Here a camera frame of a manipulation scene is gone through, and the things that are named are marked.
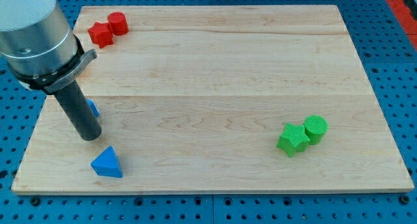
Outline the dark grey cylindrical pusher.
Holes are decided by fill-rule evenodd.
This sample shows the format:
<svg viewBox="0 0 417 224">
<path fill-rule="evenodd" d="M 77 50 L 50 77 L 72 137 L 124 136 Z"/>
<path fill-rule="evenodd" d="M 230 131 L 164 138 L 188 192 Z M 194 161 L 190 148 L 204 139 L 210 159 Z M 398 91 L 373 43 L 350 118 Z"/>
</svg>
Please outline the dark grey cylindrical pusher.
<svg viewBox="0 0 417 224">
<path fill-rule="evenodd" d="M 57 91 L 54 97 L 83 140 L 93 141 L 101 135 L 102 128 L 77 81 Z"/>
</svg>

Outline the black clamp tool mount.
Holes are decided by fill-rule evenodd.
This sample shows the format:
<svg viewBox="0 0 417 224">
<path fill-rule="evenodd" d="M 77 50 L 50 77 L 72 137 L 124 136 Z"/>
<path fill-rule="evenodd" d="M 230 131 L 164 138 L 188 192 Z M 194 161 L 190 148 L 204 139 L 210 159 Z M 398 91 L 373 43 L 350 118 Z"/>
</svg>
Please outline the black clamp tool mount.
<svg viewBox="0 0 417 224">
<path fill-rule="evenodd" d="M 46 94 L 55 94 L 75 82 L 87 65 L 97 58 L 94 49 L 85 51 L 77 36 L 74 36 L 74 40 L 77 44 L 75 56 L 67 63 L 59 66 L 57 70 L 42 75 L 37 73 L 24 74 L 16 69 L 16 64 L 7 61 L 10 72 L 26 89 L 42 90 Z"/>
</svg>

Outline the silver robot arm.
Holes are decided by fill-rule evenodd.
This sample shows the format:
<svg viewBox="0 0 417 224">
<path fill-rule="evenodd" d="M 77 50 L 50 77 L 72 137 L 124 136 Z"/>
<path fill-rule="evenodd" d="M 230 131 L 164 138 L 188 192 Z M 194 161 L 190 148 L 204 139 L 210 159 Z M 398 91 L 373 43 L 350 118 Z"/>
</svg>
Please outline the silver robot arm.
<svg viewBox="0 0 417 224">
<path fill-rule="evenodd" d="M 83 49 L 57 0 L 1 0 L 1 54 L 25 88 L 56 98 L 83 140 L 101 135 L 76 81 L 97 55 Z"/>
</svg>

